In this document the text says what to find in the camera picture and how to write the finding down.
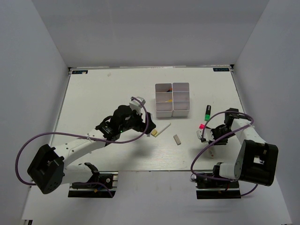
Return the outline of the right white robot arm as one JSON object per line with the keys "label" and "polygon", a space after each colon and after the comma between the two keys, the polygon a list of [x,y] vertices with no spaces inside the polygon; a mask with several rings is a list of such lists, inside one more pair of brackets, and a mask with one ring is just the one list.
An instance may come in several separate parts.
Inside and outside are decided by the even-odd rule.
{"label": "right white robot arm", "polygon": [[212,183],[224,186],[229,179],[241,180],[258,185],[271,186],[276,171],[278,147],[266,143],[256,132],[249,116],[238,109],[226,110],[223,125],[209,131],[209,143],[219,139],[216,145],[226,145],[228,139],[236,136],[241,144],[239,154],[232,162],[219,162],[214,166]]}

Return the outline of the long white yellow marker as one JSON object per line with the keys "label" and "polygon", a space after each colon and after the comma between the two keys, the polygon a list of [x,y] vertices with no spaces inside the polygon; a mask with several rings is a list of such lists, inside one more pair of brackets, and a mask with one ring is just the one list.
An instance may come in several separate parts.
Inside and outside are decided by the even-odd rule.
{"label": "long white yellow marker", "polygon": [[162,132],[164,132],[167,128],[169,128],[171,126],[172,123],[169,123],[167,126],[165,126],[163,129],[161,129],[160,131],[158,131],[155,134],[155,137],[159,136]]}

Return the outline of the green black highlighter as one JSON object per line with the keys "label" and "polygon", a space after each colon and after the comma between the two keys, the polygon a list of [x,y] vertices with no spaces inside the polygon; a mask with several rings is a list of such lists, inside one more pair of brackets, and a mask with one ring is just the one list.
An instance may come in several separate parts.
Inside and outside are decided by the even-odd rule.
{"label": "green black highlighter", "polygon": [[210,114],[211,114],[211,106],[207,105],[205,111],[205,117],[204,117],[205,121],[208,121],[210,119]]}

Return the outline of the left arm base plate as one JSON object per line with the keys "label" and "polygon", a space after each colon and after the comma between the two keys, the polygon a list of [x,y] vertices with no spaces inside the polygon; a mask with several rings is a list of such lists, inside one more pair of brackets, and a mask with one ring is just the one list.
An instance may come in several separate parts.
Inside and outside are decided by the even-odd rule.
{"label": "left arm base plate", "polygon": [[118,185],[118,172],[97,172],[88,184],[72,183],[69,198],[113,198]]}

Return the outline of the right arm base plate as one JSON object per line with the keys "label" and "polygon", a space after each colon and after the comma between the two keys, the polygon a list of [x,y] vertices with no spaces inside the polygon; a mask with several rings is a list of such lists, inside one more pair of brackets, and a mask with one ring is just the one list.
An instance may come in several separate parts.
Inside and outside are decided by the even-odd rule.
{"label": "right arm base plate", "polygon": [[240,199],[240,186],[237,181],[219,181],[207,178],[195,178],[198,200]]}

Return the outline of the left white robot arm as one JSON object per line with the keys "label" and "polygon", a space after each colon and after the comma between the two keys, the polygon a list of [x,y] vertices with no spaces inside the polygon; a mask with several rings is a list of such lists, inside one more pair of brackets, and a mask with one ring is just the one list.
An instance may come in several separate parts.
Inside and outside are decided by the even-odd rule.
{"label": "left white robot arm", "polygon": [[74,165],[73,162],[117,141],[128,130],[148,135],[155,128],[151,113],[147,112],[143,119],[139,110],[120,105],[113,115],[104,118],[86,137],[56,147],[48,144],[41,146],[27,173],[43,194],[49,194],[66,183],[76,188],[98,188],[101,185],[98,169],[92,163]]}

